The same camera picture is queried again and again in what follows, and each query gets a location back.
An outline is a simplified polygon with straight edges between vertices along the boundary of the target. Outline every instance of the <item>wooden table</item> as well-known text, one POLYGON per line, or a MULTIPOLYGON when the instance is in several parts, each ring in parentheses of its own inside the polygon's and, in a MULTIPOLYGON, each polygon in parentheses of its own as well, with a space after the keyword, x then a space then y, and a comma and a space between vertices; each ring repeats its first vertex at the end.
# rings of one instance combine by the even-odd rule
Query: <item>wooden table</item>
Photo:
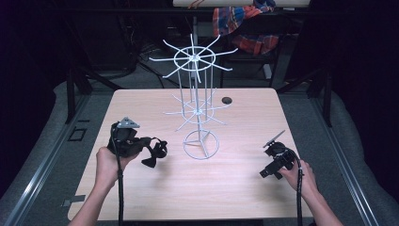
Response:
MULTIPOLYGON (((260 171, 272 162, 262 146, 282 130, 278 141, 296 151, 290 128, 273 89, 217 89, 214 106, 231 97, 232 104, 215 111, 217 121, 204 129, 219 139, 218 152, 197 160, 184 151, 183 141, 195 124, 183 123, 182 115, 164 112, 181 110, 173 98, 179 89, 121 89, 115 92, 93 146, 76 195, 88 196, 94 185, 96 157, 106 146, 112 123, 129 117, 140 128, 137 137, 159 137, 168 142, 168 156, 158 159, 154 169, 140 163, 150 157, 143 152, 124 172, 125 220, 198 220, 239 218, 295 218, 295 191, 285 179, 262 178, 260 171)), ((74 202, 68 214, 72 219, 83 202, 74 202)), ((108 194, 99 220, 118 219, 118 183, 108 194)), ((311 212, 302 202, 304 217, 311 212)))

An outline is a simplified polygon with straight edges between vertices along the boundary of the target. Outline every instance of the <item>wire display rack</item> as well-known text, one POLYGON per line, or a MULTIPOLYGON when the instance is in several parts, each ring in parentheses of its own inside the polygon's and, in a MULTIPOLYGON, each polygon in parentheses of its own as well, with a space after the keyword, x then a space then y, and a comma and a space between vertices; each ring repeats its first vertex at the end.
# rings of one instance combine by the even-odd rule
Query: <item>wire display rack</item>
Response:
POLYGON ((180 98, 173 95, 173 97, 179 101, 182 105, 181 111, 177 112, 165 112, 165 114, 174 115, 181 114, 184 118, 184 123, 176 129, 176 131, 183 128, 188 123, 195 124, 197 128, 190 132, 184 139, 183 146, 184 151, 195 159, 207 159, 215 155, 219 148, 219 140, 217 136, 210 130, 203 128, 203 124, 208 121, 217 121, 221 124, 226 124, 214 117, 215 111, 218 109, 227 108, 230 106, 214 106, 213 97, 216 89, 214 89, 214 67, 224 70, 231 71, 220 67, 215 64, 216 57, 232 54, 236 51, 229 51, 223 53, 215 53, 211 47, 215 44, 220 37, 217 37, 208 46, 197 46, 193 41, 193 35, 190 35, 191 46, 178 48, 167 43, 164 40, 165 45, 176 50, 176 54, 173 58, 162 58, 155 59, 151 58, 152 61, 173 61, 176 70, 163 76, 169 78, 173 74, 177 74, 179 79, 180 87, 180 98), (184 73, 189 76, 189 89, 183 89, 182 76, 184 73), (202 96, 199 95, 199 83, 204 84, 202 96), (189 98, 184 99, 184 92, 189 91, 189 98))

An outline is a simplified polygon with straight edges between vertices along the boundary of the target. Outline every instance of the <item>controller cable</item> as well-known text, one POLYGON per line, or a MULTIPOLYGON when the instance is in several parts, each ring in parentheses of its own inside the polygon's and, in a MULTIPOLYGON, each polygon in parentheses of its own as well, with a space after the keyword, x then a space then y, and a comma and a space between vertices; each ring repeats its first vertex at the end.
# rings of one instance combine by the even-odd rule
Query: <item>controller cable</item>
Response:
POLYGON ((114 139, 114 134, 116 134, 118 131, 118 128, 111 128, 111 140, 112 140, 112 146, 115 150, 115 156, 117 157, 117 162, 118 162, 118 188, 119 188, 119 197, 120 197, 120 212, 119 212, 119 226, 123 225, 123 205, 124 205, 124 200, 123 200, 123 169, 120 165, 120 151, 117 148, 117 145, 115 144, 115 139, 114 139))
POLYGON ((302 176, 303 176, 303 169, 300 164, 300 159, 296 155, 296 153, 290 150, 294 154, 296 162, 298 164, 298 178, 296 183, 296 210, 297 210, 297 223, 298 226, 302 226, 302 176))

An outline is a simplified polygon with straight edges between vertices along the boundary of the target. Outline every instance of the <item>hand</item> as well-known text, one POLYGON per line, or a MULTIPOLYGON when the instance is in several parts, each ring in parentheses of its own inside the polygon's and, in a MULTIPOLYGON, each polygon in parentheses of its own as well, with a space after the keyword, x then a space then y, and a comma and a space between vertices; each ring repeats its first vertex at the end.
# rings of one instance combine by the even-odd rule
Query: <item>hand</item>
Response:
MULTIPOLYGON (((309 163, 300 160, 300 164, 302 167, 302 196, 308 197, 314 194, 314 192, 318 193, 316 178, 314 176, 313 170, 311 169, 311 165, 309 163)), ((294 166, 291 170, 280 169, 279 173, 287 179, 288 184, 296 190, 297 186, 297 178, 298 178, 298 164, 295 161, 294 166)))
MULTIPOLYGON (((117 157, 111 153, 107 148, 102 147, 97 152, 97 169, 96 169, 96 187, 111 189, 115 182, 118 180, 118 162, 117 157)), ((127 164, 135 159, 138 154, 121 157, 120 166, 124 170, 127 164)))

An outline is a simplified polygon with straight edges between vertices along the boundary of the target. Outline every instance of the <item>clothing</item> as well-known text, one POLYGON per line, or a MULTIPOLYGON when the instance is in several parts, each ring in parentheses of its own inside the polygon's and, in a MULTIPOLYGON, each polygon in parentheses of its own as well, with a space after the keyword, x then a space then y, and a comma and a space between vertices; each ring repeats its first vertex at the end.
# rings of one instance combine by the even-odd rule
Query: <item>clothing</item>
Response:
MULTIPOLYGON (((229 35, 245 19, 271 12, 275 6, 276 3, 273 0, 254 0, 252 6, 215 8, 213 17, 214 36, 229 35)), ((277 36, 267 34, 259 36, 238 35, 232 40, 232 43, 237 48, 257 56, 273 50, 278 40, 277 36)))

